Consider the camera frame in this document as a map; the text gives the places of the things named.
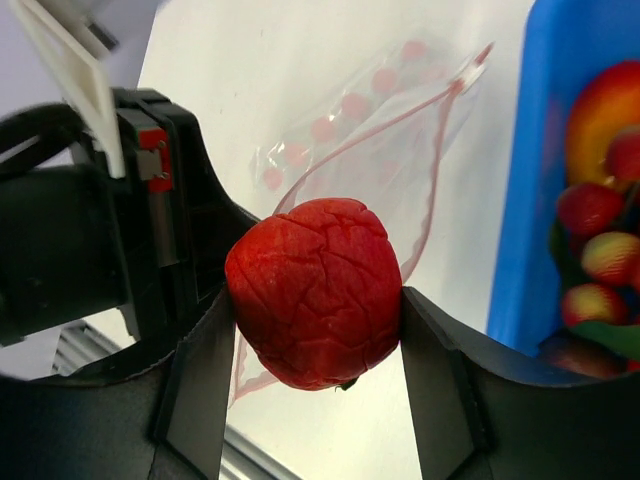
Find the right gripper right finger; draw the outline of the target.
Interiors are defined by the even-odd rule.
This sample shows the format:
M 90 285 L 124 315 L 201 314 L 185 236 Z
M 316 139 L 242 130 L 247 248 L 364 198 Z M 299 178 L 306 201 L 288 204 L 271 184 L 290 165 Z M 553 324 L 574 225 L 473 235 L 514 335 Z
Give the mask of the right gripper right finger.
M 639 376 L 514 351 L 403 290 L 401 352 L 425 479 L 636 479 Z

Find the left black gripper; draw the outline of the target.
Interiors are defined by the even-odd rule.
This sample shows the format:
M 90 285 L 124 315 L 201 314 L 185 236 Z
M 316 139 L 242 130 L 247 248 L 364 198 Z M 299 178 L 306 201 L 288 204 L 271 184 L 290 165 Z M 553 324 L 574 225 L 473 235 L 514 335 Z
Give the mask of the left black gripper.
M 1 342 L 110 309 L 142 340 L 185 328 L 256 218 L 222 187 L 196 117 L 152 89 L 113 91 L 125 173 L 80 115 L 1 121 Z

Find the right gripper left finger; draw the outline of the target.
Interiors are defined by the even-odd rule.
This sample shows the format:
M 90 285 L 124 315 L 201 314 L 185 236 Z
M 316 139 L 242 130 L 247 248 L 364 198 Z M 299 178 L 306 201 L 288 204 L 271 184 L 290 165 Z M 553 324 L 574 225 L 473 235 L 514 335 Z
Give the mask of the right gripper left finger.
M 69 376 L 2 378 L 2 478 L 217 478 L 233 351 L 221 290 L 183 331 Z

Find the wrinkled red tomato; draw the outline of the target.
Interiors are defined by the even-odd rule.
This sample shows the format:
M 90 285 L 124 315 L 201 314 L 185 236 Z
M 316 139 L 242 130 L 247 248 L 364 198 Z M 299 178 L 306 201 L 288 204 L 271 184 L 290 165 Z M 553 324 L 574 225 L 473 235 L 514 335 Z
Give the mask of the wrinkled red tomato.
M 240 332 L 294 389 L 347 388 L 399 344 L 398 261 L 357 200 L 311 200 L 259 222 L 228 253 L 225 275 Z

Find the strawberry bunch with leaves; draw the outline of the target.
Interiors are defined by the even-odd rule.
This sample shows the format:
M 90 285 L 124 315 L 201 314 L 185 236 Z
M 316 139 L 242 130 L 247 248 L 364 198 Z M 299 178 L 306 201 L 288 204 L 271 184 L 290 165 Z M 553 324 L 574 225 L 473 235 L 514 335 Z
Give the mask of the strawberry bunch with leaves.
M 560 331 L 583 351 L 568 366 L 588 375 L 639 368 L 639 234 L 624 196 L 597 183 L 562 191 L 548 249 L 559 282 Z

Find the clear pink-dotted zip bag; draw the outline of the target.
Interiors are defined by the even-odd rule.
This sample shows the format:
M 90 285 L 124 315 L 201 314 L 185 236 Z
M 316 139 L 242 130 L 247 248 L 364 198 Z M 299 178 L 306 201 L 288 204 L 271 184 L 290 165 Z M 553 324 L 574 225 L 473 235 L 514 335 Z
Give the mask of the clear pink-dotted zip bag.
M 424 35 L 376 56 L 255 153 L 257 185 L 279 196 L 269 217 L 316 199 L 365 204 L 387 232 L 403 285 L 428 239 L 440 162 L 470 114 L 486 58 Z M 232 400 L 280 382 L 239 333 Z

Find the red yellow mango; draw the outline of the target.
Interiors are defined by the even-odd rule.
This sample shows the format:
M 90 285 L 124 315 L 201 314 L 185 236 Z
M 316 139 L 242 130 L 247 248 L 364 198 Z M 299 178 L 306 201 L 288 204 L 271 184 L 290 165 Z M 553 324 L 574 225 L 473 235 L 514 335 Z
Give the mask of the red yellow mango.
M 639 123 L 639 62 L 617 63 L 596 75 L 571 107 L 565 135 L 566 177 L 570 185 L 593 182 L 624 191 L 605 167 L 616 134 Z

